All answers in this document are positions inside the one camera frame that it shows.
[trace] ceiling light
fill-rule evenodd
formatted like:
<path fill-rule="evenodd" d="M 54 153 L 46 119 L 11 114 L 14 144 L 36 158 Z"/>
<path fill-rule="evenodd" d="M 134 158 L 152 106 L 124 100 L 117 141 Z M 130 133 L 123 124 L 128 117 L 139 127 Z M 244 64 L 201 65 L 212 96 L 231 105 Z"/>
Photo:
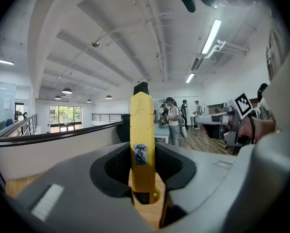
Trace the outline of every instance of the ceiling light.
<path fill-rule="evenodd" d="M 8 64 L 8 65 L 14 65 L 14 62 L 6 61 L 6 60 L 0 60 L 0 63 Z"/>
<path fill-rule="evenodd" d="M 218 32 L 219 27 L 221 26 L 221 24 L 222 24 L 222 21 L 220 21 L 220 20 L 215 20 L 214 21 L 214 24 L 213 24 L 211 32 L 210 32 L 210 34 L 208 36 L 207 42 L 206 42 L 206 44 L 203 47 L 202 53 L 204 53 L 204 54 L 208 53 L 209 48 L 212 46 L 212 43 L 213 43 L 213 41 L 214 41 L 214 39 L 215 39 L 215 37 L 217 35 L 217 32 Z"/>
<path fill-rule="evenodd" d="M 67 88 L 63 89 L 62 93 L 64 93 L 64 94 L 72 94 L 73 92 L 72 92 L 71 88 L 67 87 Z"/>
<path fill-rule="evenodd" d="M 192 80 L 192 78 L 194 77 L 194 73 L 191 73 L 186 81 L 186 83 L 189 83 L 190 80 Z"/>

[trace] woman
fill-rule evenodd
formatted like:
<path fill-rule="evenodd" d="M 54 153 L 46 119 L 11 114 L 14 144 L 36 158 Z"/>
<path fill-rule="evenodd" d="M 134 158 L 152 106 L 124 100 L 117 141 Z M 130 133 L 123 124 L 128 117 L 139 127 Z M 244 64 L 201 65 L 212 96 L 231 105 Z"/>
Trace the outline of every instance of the woman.
<path fill-rule="evenodd" d="M 178 134 L 179 134 L 179 109 L 173 98 L 166 99 L 167 106 L 170 107 L 169 115 L 166 117 L 169 121 L 169 131 L 171 135 L 172 145 L 178 146 Z"/>
<path fill-rule="evenodd" d="M 260 110 L 259 118 L 261 120 L 269 120 L 270 118 L 272 118 L 271 110 L 266 100 L 262 97 L 262 92 L 264 91 L 264 89 L 267 88 L 267 86 L 268 85 L 266 83 L 262 83 L 260 88 L 257 91 L 257 98 L 258 98 L 257 108 Z"/>
<path fill-rule="evenodd" d="M 188 126 L 187 126 L 187 115 L 188 115 L 188 109 L 187 109 L 187 100 L 183 100 L 183 104 L 182 104 L 182 113 L 183 113 L 183 118 L 185 120 L 185 128 L 186 130 L 188 129 Z"/>

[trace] window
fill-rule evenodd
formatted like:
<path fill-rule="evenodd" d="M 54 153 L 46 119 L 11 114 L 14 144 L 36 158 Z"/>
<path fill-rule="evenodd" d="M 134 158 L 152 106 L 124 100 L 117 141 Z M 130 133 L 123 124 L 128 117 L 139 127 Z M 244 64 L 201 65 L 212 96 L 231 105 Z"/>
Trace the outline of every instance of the window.
<path fill-rule="evenodd" d="M 51 105 L 49 114 L 51 133 L 82 128 L 81 107 Z"/>

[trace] person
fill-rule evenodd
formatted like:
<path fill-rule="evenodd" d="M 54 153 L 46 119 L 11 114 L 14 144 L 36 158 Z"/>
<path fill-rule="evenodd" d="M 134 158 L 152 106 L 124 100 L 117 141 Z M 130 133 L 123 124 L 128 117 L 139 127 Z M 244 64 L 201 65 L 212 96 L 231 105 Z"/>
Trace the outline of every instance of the person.
<path fill-rule="evenodd" d="M 185 100 L 185 99 L 183 100 L 181 111 L 183 113 L 183 118 L 185 120 L 185 128 L 187 130 L 188 129 L 188 126 L 187 126 L 188 109 L 187 109 L 187 100 Z"/>
<path fill-rule="evenodd" d="M 266 83 L 262 83 L 260 88 L 257 91 L 257 98 L 258 98 L 257 108 L 260 111 L 259 118 L 261 120 L 268 120 L 268 119 L 273 117 L 272 113 L 271 113 L 271 110 L 270 110 L 265 98 L 262 96 L 262 92 L 267 87 L 268 87 L 268 85 Z"/>
<path fill-rule="evenodd" d="M 168 115 L 168 113 L 169 113 L 168 108 L 165 107 L 164 103 L 160 107 L 162 108 L 162 117 L 166 117 Z"/>
<path fill-rule="evenodd" d="M 202 116 L 201 105 L 199 104 L 199 101 L 195 101 L 195 104 L 196 104 L 196 111 L 193 112 L 193 114 L 197 114 L 197 116 Z M 197 130 L 200 130 L 200 129 L 201 129 L 201 125 L 198 123 Z"/>
<path fill-rule="evenodd" d="M 167 106 L 170 107 L 169 114 L 166 117 L 169 121 L 169 131 L 171 135 L 172 145 L 178 146 L 178 135 L 179 135 L 179 109 L 177 103 L 171 97 L 166 99 Z"/>
<path fill-rule="evenodd" d="M 203 3 L 207 6 L 217 7 L 217 5 L 221 6 L 249 6 L 254 2 L 263 1 L 265 3 L 271 4 L 268 0 L 203 0 Z M 272 9 L 271 11 L 272 17 L 272 25 L 269 35 L 269 43 L 266 47 L 266 63 L 268 69 L 269 80 L 272 83 L 274 77 L 278 73 L 279 69 L 284 66 L 285 75 L 290 75 L 290 35 L 286 30 L 284 23 L 282 22 L 279 13 L 276 9 Z M 282 87 L 283 85 L 289 85 L 289 83 L 280 84 L 278 81 L 275 82 L 275 85 L 278 87 Z M 272 104 L 274 106 L 274 98 L 283 98 L 284 100 L 288 100 L 289 98 L 284 97 L 283 94 L 277 93 L 274 89 L 265 91 L 268 94 L 268 97 L 272 98 Z M 283 113 L 283 109 L 276 108 L 276 115 L 281 116 Z M 264 135 L 272 133 L 276 130 L 276 120 L 274 117 L 271 117 L 267 120 L 261 120 L 253 117 L 255 124 L 255 139 L 258 141 Z M 252 125 L 250 119 L 248 117 L 244 118 L 241 122 L 241 126 L 239 128 L 239 135 L 246 135 L 252 138 Z"/>

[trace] railing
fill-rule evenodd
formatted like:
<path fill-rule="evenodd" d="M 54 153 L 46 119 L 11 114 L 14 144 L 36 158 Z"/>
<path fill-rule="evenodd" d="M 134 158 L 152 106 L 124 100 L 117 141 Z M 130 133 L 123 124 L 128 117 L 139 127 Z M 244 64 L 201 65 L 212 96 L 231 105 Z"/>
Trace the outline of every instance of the railing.
<path fill-rule="evenodd" d="M 79 154 L 80 145 L 80 153 L 84 153 L 84 151 L 93 151 L 101 147 L 119 143 L 120 140 L 118 136 L 114 134 L 116 126 L 118 125 L 121 125 L 121 122 L 113 122 L 100 126 L 51 134 L 0 137 L 0 186 L 2 190 L 5 189 L 4 175 L 7 175 L 8 178 L 14 175 L 14 172 L 18 172 L 19 174 L 24 171 L 23 166 L 25 166 L 27 154 L 30 155 L 30 161 L 34 161 L 38 164 L 28 165 L 26 168 L 36 169 L 42 172 L 43 170 L 41 169 L 43 168 L 45 170 L 49 169 L 57 162 Z M 85 135 L 89 133 L 94 134 L 88 136 L 88 138 L 84 140 L 84 137 L 86 137 Z M 60 141 L 60 144 L 54 143 L 50 148 L 49 142 L 51 141 Z"/>
<path fill-rule="evenodd" d="M 128 114 L 93 114 L 92 113 L 92 121 L 121 122 L 122 115 L 128 115 Z"/>
<path fill-rule="evenodd" d="M 37 128 L 37 115 L 19 121 L 0 131 L 1 137 L 17 137 L 35 135 Z"/>

